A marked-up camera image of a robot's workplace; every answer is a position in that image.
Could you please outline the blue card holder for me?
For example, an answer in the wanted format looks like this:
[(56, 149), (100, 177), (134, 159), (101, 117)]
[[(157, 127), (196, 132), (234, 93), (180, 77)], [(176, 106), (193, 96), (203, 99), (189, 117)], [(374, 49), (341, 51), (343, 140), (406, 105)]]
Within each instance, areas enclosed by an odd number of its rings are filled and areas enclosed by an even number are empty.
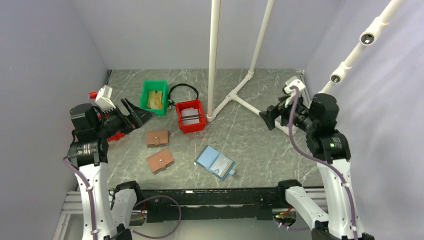
[(219, 152), (210, 145), (206, 145), (194, 160), (194, 164), (207, 170), (220, 180), (225, 180), (228, 175), (236, 173), (233, 169), (235, 161)]

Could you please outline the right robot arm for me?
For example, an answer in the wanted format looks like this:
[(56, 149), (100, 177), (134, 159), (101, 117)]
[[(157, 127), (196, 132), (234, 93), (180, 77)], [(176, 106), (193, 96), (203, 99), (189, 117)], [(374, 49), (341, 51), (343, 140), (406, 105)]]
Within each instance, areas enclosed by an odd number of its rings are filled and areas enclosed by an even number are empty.
[(278, 105), (270, 105), (259, 112), (269, 130), (276, 127), (275, 119), (281, 117), (282, 125), (295, 126), (306, 134), (310, 154), (294, 148), (302, 156), (313, 160), (320, 172), (327, 210), (307, 196), (298, 180), (278, 183), (276, 203), (293, 207), (308, 224), (313, 240), (373, 240), (365, 230), (357, 212), (351, 186), (351, 152), (347, 138), (336, 129), (339, 106), (334, 96), (318, 93), (309, 107), (296, 97), (285, 106), (289, 98), (283, 96)]

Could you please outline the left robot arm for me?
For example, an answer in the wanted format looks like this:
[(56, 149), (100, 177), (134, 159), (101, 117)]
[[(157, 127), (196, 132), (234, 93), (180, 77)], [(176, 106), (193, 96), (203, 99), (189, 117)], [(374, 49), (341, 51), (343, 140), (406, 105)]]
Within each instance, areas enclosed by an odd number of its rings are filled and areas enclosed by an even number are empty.
[(110, 202), (108, 178), (108, 139), (116, 133), (129, 134), (143, 127), (156, 114), (141, 109), (126, 98), (121, 103), (128, 115), (116, 107), (104, 112), (91, 103), (73, 107), (72, 143), (63, 159), (77, 179), (83, 214), (84, 240), (130, 240), (133, 210), (144, 203), (139, 184), (133, 180), (116, 186)]

